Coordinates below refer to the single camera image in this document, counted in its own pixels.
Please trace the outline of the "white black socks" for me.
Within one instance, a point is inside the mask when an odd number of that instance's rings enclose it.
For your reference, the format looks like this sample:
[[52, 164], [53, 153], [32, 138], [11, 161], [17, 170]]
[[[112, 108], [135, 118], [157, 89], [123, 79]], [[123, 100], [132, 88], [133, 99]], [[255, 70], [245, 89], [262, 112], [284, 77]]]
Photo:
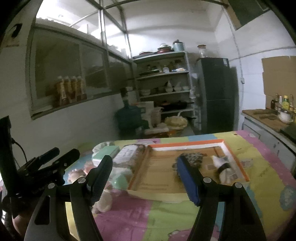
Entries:
[[237, 174], [227, 156], [212, 156], [212, 160], [221, 184], [232, 184], [237, 179]]

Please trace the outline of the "leopard print scrunchie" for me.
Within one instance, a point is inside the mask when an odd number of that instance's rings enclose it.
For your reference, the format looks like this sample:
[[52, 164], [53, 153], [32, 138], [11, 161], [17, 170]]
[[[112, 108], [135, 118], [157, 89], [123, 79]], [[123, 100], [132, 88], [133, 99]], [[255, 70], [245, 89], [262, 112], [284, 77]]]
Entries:
[[[182, 156], [186, 158], [186, 160], [189, 162], [190, 166], [194, 169], [200, 169], [203, 163], [203, 158], [206, 156], [206, 154], [202, 153], [182, 153]], [[177, 168], [177, 162], [178, 162], [178, 157], [175, 161], [175, 163], [172, 164], [172, 168], [175, 171], [176, 175], [180, 177], [178, 173], [178, 168]]]

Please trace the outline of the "pale green wet wipes pack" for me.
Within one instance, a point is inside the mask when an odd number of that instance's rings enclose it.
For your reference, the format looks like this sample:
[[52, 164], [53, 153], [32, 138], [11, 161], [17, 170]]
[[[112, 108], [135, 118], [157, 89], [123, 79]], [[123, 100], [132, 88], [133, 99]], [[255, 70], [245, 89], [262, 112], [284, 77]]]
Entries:
[[133, 173], [129, 168], [113, 167], [109, 177], [109, 182], [115, 189], [126, 190], [132, 175]]

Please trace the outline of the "white floral cloth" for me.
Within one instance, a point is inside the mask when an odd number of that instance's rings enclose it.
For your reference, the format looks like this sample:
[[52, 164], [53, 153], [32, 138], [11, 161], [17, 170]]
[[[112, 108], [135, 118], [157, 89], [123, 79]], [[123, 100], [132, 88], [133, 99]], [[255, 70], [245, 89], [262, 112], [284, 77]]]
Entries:
[[114, 145], [115, 145], [115, 144], [114, 144], [114, 142], [112, 142], [112, 141], [102, 142], [102, 143], [96, 145], [96, 146], [92, 149], [92, 152], [93, 152], [93, 154], [94, 154], [94, 153], [98, 153], [98, 152], [99, 152], [101, 149], [103, 149], [104, 147], [106, 147], [106, 146], [114, 146]]

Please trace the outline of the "colourful patchwork cartoon mat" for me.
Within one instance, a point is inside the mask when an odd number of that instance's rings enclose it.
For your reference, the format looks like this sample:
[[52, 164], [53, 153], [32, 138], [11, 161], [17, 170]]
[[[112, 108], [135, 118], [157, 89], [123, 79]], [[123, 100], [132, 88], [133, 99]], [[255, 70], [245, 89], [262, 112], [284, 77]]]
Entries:
[[[245, 188], [260, 217], [266, 238], [277, 240], [295, 214], [295, 178], [263, 142], [247, 131], [183, 138], [160, 138], [156, 144], [223, 139], [243, 164]], [[198, 208], [190, 201], [165, 203], [112, 192], [112, 207], [94, 219], [104, 240], [186, 240]]]

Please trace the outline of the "mint green rectangular box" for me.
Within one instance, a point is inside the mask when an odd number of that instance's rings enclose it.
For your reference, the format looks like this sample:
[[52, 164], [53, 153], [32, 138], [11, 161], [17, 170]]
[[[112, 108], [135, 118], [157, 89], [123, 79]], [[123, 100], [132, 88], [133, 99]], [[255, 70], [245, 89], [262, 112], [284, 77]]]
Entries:
[[104, 156], [110, 156], [113, 159], [119, 153], [120, 148], [119, 146], [104, 146], [100, 149], [94, 147], [92, 151], [92, 162], [94, 166], [98, 166]]

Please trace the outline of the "orange-rimmed cardboard box tray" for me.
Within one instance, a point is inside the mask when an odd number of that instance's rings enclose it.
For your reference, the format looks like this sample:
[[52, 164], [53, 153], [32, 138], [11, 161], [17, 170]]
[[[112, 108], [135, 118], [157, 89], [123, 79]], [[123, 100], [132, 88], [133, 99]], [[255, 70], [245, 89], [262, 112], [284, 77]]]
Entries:
[[217, 184], [245, 184], [250, 178], [222, 139], [148, 145], [137, 159], [127, 192], [133, 197], [163, 202], [187, 201], [184, 187], [196, 174]]

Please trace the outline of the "floral tissue pack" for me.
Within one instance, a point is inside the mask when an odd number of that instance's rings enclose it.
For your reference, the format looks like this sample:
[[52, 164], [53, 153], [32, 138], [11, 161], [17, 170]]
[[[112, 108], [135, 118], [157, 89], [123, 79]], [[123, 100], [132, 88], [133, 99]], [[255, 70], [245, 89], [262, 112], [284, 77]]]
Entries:
[[133, 173], [137, 169], [145, 149], [146, 146], [142, 144], [125, 145], [113, 158], [113, 167], [126, 168]]

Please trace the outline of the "wooden kitchen counter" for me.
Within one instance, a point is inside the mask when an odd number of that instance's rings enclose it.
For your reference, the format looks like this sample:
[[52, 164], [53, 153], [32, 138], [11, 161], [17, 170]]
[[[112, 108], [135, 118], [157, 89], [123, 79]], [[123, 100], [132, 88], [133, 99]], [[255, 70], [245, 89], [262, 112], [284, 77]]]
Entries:
[[282, 133], [278, 133], [251, 114], [242, 113], [242, 129], [254, 134], [281, 160], [291, 173], [295, 171], [295, 143]]

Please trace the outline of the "white bowl on counter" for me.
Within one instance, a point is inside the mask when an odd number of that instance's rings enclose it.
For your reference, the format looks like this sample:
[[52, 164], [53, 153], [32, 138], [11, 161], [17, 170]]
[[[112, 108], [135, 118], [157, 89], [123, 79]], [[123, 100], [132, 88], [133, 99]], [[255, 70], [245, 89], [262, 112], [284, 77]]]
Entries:
[[293, 117], [290, 113], [287, 111], [281, 111], [280, 114], [278, 115], [278, 118], [283, 122], [283, 123], [292, 123], [293, 122]]

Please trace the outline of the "yellow round bread stack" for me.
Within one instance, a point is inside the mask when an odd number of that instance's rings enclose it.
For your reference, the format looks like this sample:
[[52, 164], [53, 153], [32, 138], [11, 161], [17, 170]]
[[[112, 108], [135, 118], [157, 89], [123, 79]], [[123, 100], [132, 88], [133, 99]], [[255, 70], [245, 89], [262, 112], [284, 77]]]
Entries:
[[165, 124], [171, 130], [183, 130], [187, 127], [188, 121], [182, 116], [170, 116], [165, 119]]

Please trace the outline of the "white flat package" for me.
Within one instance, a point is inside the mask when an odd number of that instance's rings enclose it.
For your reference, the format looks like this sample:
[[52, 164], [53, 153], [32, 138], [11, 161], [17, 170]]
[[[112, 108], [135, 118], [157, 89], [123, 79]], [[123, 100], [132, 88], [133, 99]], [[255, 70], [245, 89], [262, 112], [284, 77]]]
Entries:
[[155, 135], [159, 133], [167, 133], [170, 129], [165, 126], [165, 127], [157, 127], [157, 128], [149, 128], [144, 130], [145, 135]]

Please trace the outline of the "condiment bottles cluster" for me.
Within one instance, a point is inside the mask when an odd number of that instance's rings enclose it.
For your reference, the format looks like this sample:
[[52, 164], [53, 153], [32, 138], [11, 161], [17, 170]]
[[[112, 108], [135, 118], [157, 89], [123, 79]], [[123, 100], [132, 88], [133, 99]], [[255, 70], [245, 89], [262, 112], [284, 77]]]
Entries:
[[275, 109], [278, 112], [286, 110], [290, 113], [295, 113], [294, 96], [290, 95], [279, 95], [278, 93], [270, 102], [270, 108]]

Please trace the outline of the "green water jug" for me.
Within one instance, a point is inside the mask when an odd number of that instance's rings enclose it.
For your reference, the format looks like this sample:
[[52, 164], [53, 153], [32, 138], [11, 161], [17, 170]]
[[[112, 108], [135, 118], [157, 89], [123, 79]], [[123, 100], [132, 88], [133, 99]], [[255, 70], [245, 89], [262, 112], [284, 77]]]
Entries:
[[141, 110], [130, 105], [127, 99], [123, 100], [124, 107], [115, 113], [118, 128], [121, 134], [134, 134], [142, 126]]

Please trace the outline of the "grey framed interior window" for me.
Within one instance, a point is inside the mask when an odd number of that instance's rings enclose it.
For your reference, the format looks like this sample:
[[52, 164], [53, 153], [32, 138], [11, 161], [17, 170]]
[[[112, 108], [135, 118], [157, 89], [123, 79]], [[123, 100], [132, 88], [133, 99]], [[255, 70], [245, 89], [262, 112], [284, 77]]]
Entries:
[[[132, 62], [108, 49], [99, 39], [79, 31], [34, 24], [28, 49], [28, 82], [32, 117], [79, 102], [118, 93], [132, 84]], [[57, 77], [81, 76], [86, 100], [59, 106]]]

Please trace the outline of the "dark green refrigerator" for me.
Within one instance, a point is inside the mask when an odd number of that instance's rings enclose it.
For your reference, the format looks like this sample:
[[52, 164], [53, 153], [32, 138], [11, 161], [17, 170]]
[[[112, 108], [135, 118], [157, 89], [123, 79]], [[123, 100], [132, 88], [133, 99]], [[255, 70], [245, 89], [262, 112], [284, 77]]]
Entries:
[[237, 87], [227, 58], [196, 62], [201, 110], [201, 132], [229, 132], [234, 128]]

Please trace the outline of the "grey metal shelving unit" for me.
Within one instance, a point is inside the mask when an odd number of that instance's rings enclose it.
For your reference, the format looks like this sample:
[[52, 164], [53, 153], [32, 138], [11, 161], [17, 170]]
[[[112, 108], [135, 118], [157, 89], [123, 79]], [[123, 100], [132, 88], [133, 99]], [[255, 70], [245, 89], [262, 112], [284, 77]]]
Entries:
[[170, 116], [187, 118], [199, 128], [199, 109], [189, 56], [186, 51], [138, 56], [135, 85], [141, 102], [152, 101], [164, 120]]

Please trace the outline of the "glass jar on fridge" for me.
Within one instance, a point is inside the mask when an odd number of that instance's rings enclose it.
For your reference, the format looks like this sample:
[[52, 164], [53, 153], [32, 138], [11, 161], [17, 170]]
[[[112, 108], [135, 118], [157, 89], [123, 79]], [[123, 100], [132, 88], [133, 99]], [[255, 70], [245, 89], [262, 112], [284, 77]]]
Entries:
[[198, 45], [198, 51], [200, 58], [207, 57], [207, 48], [206, 45]]

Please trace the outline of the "light blue enamel pot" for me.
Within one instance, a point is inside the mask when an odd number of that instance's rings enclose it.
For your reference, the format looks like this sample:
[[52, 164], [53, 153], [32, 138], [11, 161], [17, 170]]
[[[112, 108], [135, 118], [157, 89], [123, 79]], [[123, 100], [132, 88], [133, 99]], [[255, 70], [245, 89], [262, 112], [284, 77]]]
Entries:
[[181, 42], [180, 40], [175, 40], [173, 42], [173, 50], [175, 52], [183, 52], [183, 51], [185, 51], [184, 43]]

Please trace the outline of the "red lidded pot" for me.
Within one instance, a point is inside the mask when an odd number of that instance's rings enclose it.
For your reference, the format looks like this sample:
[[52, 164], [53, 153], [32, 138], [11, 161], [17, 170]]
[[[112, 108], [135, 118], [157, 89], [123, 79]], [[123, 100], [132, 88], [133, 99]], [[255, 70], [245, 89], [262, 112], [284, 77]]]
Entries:
[[157, 53], [161, 54], [161, 53], [167, 53], [167, 52], [171, 52], [171, 46], [166, 43], [160, 44], [160, 46], [158, 47]]

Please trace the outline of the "upper dark window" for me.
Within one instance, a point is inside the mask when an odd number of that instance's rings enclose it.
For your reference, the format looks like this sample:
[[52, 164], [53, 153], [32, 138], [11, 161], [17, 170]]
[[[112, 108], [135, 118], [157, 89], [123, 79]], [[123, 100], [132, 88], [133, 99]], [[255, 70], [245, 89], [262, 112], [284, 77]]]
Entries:
[[226, 10], [236, 30], [269, 11], [269, 7], [263, 1], [229, 0], [228, 4]]

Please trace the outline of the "brown cardboard wall sheet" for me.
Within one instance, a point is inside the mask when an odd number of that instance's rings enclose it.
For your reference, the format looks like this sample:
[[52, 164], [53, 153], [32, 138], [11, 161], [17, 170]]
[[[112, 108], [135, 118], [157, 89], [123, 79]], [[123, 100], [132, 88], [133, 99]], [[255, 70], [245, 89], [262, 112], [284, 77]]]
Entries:
[[266, 96], [265, 107], [270, 108], [271, 100], [276, 94], [282, 97], [293, 95], [295, 103], [295, 56], [263, 58], [262, 65], [264, 94]]

